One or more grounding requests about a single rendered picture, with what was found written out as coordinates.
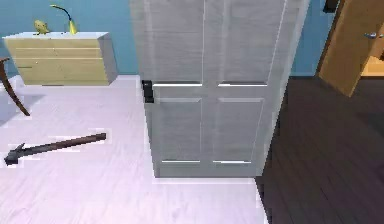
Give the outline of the beige chest of drawers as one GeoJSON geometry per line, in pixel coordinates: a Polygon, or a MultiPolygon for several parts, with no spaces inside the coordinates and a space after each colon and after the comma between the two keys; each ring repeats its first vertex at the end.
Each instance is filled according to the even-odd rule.
{"type": "Polygon", "coordinates": [[[3,37],[26,85],[110,85],[117,77],[108,32],[22,32],[3,37]]]}

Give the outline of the brown wooden room door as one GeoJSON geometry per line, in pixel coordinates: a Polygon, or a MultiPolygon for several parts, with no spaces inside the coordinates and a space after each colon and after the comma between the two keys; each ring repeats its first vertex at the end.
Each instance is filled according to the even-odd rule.
{"type": "Polygon", "coordinates": [[[384,0],[340,0],[318,76],[350,97],[359,80],[384,78],[384,0]]]}

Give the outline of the white panelled room door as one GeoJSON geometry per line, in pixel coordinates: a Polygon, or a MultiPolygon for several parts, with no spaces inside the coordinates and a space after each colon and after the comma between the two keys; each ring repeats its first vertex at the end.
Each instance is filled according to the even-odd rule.
{"type": "Polygon", "coordinates": [[[158,178],[262,174],[310,0],[129,0],[158,178]]]}

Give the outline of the yellow-green small figurine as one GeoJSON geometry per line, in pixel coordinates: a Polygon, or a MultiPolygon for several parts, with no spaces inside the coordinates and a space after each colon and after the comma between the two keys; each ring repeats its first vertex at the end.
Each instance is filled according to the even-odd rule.
{"type": "Polygon", "coordinates": [[[47,23],[41,20],[34,21],[34,28],[36,29],[37,35],[47,34],[50,32],[47,23]]]}

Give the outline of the black wall switch box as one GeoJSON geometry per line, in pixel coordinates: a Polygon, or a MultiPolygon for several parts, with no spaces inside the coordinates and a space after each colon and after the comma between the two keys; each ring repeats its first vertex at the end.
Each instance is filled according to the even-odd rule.
{"type": "Polygon", "coordinates": [[[325,0],[324,6],[323,6],[323,12],[335,13],[338,3],[339,3],[339,0],[325,0]]]}

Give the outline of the yellow desk lamp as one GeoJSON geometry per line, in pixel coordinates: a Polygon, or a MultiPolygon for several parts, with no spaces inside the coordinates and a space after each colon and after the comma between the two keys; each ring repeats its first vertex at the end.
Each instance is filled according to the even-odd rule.
{"type": "Polygon", "coordinates": [[[70,32],[70,34],[76,34],[77,33],[77,28],[75,26],[75,23],[74,23],[71,15],[70,15],[70,13],[65,8],[63,8],[61,6],[58,6],[56,4],[51,4],[50,7],[58,9],[58,10],[61,10],[61,11],[63,11],[67,15],[67,17],[68,17],[68,25],[69,25],[69,32],[70,32]]]}

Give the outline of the dark brown hammer-shaped tool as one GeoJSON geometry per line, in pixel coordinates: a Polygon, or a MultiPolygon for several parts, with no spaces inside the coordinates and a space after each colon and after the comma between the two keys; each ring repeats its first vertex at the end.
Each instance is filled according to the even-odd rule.
{"type": "Polygon", "coordinates": [[[15,149],[10,150],[8,152],[8,154],[4,158],[4,162],[6,165],[13,165],[13,164],[17,164],[18,160],[21,157],[54,151],[54,150],[63,149],[63,148],[69,148],[69,147],[82,145],[82,144],[88,144],[92,142],[97,142],[97,141],[105,140],[106,137],[107,137],[106,133],[98,133],[94,135],[88,135],[88,136],[68,139],[68,140],[59,141],[59,142],[32,146],[28,148],[25,148],[24,143],[22,143],[18,145],[15,149]]]}

